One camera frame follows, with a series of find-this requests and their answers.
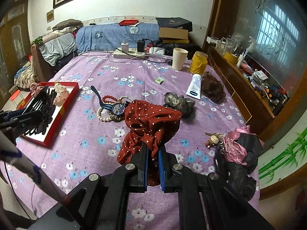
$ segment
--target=bed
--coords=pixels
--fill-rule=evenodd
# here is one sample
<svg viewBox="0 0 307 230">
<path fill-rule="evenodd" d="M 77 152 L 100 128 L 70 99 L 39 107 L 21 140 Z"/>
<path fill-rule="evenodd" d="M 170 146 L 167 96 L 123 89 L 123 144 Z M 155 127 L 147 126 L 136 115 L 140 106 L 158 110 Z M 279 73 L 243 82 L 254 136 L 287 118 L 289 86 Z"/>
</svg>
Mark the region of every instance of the bed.
<svg viewBox="0 0 307 230">
<path fill-rule="evenodd" d="M 99 108 L 97 96 L 90 86 L 94 85 L 101 96 L 123 95 L 146 100 L 154 104 L 164 104 L 164 94 L 176 92 L 185 94 L 191 81 L 191 74 L 185 66 L 175 71 L 167 64 L 149 60 L 114 59 L 111 54 L 83 53 L 64 66 L 51 81 L 73 81 L 80 86 L 79 95 L 66 111 L 58 133 L 54 136 L 52 149 L 48 150 L 19 137 L 17 147 L 66 193 L 91 173 L 106 175 L 112 173 L 120 164 L 116 161 L 121 143 L 128 132 L 125 122 L 100 122 L 96 116 Z M 163 58 L 150 58 L 163 62 Z M 211 72 L 219 76 L 211 66 Z M 165 81 L 157 84 L 154 80 L 163 77 Z M 226 91 L 226 100 L 217 105 L 202 96 L 195 100 L 195 115 L 182 119 L 177 134 L 165 145 L 168 152 L 177 156 L 178 162 L 194 172 L 208 174 L 214 171 L 214 149 L 204 145 L 208 139 L 205 132 L 234 130 L 245 124 L 239 110 Z M 41 217 L 55 201 L 44 194 L 23 173 L 8 167 L 9 176 L 18 197 Z M 259 200 L 258 169 L 251 174 L 257 181 L 256 193 L 249 202 L 257 209 Z M 130 194 L 126 229 L 179 229 L 178 196 L 176 193 L 164 194 L 160 186 L 148 187 L 145 194 Z"/>
</svg>

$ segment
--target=cardboard box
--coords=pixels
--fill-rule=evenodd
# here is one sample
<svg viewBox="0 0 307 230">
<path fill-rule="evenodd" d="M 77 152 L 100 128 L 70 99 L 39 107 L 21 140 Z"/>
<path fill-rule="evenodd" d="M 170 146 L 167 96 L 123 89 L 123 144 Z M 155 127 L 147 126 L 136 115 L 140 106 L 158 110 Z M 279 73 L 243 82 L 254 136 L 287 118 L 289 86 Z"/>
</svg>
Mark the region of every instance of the cardboard box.
<svg viewBox="0 0 307 230">
<path fill-rule="evenodd" d="M 188 31 L 185 29 L 160 27 L 159 38 L 188 40 Z"/>
<path fill-rule="evenodd" d="M 169 28 L 178 28 L 186 29 L 189 32 L 193 31 L 193 25 L 191 21 L 177 17 L 177 18 L 156 18 L 158 21 L 159 27 L 169 27 Z"/>
</svg>

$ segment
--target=white wall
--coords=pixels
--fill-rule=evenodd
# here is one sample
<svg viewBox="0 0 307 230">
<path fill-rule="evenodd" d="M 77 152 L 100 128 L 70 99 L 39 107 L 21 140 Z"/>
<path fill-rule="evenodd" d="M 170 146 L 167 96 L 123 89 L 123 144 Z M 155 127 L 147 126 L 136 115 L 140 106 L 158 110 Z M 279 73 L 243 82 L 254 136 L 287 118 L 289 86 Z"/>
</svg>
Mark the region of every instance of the white wall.
<svg viewBox="0 0 307 230">
<path fill-rule="evenodd" d="M 109 16 L 182 17 L 207 27 L 213 0 L 73 0 L 54 10 L 55 20 L 47 23 L 46 13 L 53 0 L 29 0 L 30 40 L 67 19 L 90 20 Z"/>
</svg>

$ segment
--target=red polka dot scarf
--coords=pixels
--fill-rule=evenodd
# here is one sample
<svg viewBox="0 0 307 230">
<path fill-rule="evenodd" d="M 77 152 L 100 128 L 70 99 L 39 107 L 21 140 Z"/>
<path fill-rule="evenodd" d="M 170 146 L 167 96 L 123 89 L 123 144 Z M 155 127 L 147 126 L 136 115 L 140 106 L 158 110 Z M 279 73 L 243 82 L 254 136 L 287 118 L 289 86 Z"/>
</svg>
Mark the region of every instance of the red polka dot scarf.
<svg viewBox="0 0 307 230">
<path fill-rule="evenodd" d="M 141 151 L 142 142 L 144 142 L 151 151 L 148 185 L 159 185 L 159 145 L 168 142 L 176 134 L 181 116 L 178 110 L 134 100 L 125 109 L 125 122 L 130 132 L 122 143 L 117 161 L 122 165 L 129 163 L 131 156 Z"/>
</svg>

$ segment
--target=black box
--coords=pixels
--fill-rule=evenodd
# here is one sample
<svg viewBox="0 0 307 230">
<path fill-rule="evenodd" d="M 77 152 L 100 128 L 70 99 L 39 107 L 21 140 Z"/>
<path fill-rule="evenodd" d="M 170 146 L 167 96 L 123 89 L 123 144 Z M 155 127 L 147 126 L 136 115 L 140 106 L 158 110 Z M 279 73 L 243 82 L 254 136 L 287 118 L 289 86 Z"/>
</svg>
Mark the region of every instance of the black box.
<svg viewBox="0 0 307 230">
<path fill-rule="evenodd" d="M 170 27 L 178 29 L 186 29 L 189 32 L 193 31 L 193 25 L 191 21 L 177 17 L 177 18 L 156 18 L 159 27 Z"/>
</svg>

